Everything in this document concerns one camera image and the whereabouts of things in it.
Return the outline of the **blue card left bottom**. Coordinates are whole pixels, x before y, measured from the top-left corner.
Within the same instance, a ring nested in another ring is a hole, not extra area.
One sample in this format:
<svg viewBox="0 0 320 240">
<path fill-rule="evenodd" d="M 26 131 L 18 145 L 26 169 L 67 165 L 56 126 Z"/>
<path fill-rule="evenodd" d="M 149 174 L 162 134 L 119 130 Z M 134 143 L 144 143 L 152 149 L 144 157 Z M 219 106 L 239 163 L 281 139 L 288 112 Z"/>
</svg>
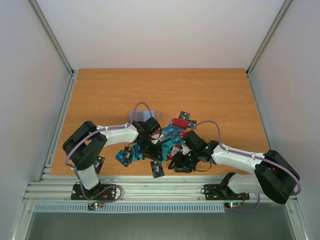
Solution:
<svg viewBox="0 0 320 240">
<path fill-rule="evenodd" d="M 124 156 L 124 151 L 120 150 L 116 155 L 115 155 L 115 159 L 121 163 L 124 167 L 128 167 L 130 164 L 123 162 L 123 156 Z"/>
</svg>

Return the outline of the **red card upper right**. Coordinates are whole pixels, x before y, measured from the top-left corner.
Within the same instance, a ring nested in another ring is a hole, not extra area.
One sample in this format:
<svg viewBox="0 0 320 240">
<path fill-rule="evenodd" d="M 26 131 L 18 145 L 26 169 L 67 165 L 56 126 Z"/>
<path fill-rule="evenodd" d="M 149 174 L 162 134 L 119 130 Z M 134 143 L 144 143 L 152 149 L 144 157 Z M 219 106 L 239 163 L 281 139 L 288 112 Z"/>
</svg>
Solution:
<svg viewBox="0 0 320 240">
<path fill-rule="evenodd" d="M 180 129 L 186 130 L 189 127 L 189 122 L 186 120 L 179 119 L 179 118 L 174 118 L 171 121 L 171 126 L 175 127 L 175 128 L 180 128 Z"/>
</svg>

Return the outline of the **black VIP card left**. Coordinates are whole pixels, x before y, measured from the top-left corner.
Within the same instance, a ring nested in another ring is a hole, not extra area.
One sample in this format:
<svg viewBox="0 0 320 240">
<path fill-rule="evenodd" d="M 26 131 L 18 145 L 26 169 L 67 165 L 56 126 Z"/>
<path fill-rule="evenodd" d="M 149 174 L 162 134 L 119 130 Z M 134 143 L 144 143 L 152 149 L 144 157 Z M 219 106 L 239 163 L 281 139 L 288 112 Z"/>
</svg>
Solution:
<svg viewBox="0 0 320 240">
<path fill-rule="evenodd" d="M 134 156 L 134 150 L 131 147 L 126 146 L 123 150 L 122 162 L 131 164 Z"/>
</svg>

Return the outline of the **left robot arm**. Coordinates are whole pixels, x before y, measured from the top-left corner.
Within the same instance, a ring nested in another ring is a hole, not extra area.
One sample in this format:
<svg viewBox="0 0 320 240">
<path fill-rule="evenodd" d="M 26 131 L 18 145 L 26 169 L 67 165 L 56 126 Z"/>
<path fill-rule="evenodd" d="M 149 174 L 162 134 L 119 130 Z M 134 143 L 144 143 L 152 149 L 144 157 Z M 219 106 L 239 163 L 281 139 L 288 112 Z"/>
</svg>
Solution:
<svg viewBox="0 0 320 240">
<path fill-rule="evenodd" d="M 94 163 L 102 149 L 120 143 L 135 143 L 146 158 L 162 161 L 162 145 L 152 138 L 160 129 L 154 117 L 114 126 L 98 126 L 86 121 L 62 145 L 66 154 L 65 164 L 75 170 L 83 186 L 83 194 L 89 199 L 96 199 L 101 187 Z"/>
</svg>

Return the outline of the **left base plate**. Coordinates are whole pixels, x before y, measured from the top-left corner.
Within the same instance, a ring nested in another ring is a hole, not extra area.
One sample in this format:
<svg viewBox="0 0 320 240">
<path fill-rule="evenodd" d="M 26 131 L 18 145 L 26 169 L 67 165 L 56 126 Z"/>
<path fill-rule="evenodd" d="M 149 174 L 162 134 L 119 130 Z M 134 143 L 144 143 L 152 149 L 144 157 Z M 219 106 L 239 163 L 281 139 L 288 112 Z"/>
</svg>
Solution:
<svg viewBox="0 0 320 240">
<path fill-rule="evenodd" d="M 98 184 L 91 190 L 87 190 L 84 186 L 82 188 L 84 194 L 92 201 L 113 201 L 116 198 L 117 189 L 111 184 Z M 73 201 L 87 200 L 84 197 L 83 192 L 79 183 L 73 185 L 70 199 Z"/>
</svg>

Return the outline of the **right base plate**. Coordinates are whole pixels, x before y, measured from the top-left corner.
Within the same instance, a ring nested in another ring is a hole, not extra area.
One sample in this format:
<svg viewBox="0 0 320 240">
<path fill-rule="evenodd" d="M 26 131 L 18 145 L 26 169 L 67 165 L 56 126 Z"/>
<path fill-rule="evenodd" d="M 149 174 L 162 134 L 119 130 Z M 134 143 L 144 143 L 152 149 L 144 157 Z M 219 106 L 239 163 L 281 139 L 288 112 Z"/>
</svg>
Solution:
<svg viewBox="0 0 320 240">
<path fill-rule="evenodd" d="M 234 193 L 227 185 L 205 184 L 203 189 L 207 201 L 240 201 L 250 199 L 248 193 Z"/>
</svg>

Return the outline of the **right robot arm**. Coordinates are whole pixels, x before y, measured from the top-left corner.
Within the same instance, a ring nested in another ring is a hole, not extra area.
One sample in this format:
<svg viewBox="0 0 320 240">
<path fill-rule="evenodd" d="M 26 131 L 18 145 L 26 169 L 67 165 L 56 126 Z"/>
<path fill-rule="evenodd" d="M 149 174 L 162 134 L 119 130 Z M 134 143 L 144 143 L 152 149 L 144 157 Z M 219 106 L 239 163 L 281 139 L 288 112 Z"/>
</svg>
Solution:
<svg viewBox="0 0 320 240">
<path fill-rule="evenodd" d="M 177 173 L 191 173 L 199 162 L 225 165 L 245 171 L 229 172 L 216 185 L 205 185 L 206 199 L 237 200 L 241 195 L 263 194 L 284 205 L 300 179 L 298 173 L 275 150 L 252 153 L 230 148 L 218 141 L 205 142 L 194 131 L 182 137 L 182 151 L 177 152 L 169 165 Z"/>
</svg>

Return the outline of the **black card lone left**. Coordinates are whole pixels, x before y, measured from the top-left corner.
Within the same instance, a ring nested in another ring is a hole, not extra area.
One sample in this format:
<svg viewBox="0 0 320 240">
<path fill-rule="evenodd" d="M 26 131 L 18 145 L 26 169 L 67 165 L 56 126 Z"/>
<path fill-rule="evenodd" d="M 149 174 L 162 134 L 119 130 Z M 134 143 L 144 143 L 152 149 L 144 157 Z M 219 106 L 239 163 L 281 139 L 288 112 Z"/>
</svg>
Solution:
<svg viewBox="0 0 320 240">
<path fill-rule="evenodd" d="M 99 174 L 102 166 L 104 164 L 105 158 L 102 156 L 98 156 L 97 160 L 94 162 L 94 170 L 96 174 Z"/>
</svg>

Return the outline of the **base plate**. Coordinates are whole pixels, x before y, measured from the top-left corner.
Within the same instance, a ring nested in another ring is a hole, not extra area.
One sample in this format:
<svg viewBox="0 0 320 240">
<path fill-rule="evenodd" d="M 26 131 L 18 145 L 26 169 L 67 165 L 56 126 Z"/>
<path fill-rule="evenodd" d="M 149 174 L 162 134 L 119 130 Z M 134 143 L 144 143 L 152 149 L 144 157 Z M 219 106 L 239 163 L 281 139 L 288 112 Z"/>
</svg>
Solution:
<svg viewBox="0 0 320 240">
<path fill-rule="evenodd" d="M 98 184 L 91 190 L 87 190 L 84 186 L 82 188 L 84 194 L 92 201 L 113 201 L 116 198 L 117 189 L 111 184 Z M 70 199 L 73 201 L 87 200 L 84 197 L 83 192 L 79 183 L 73 185 Z"/>
<path fill-rule="evenodd" d="M 207 201 L 240 201 L 250 199 L 248 193 L 234 193 L 227 185 L 205 184 L 203 189 Z"/>
</svg>

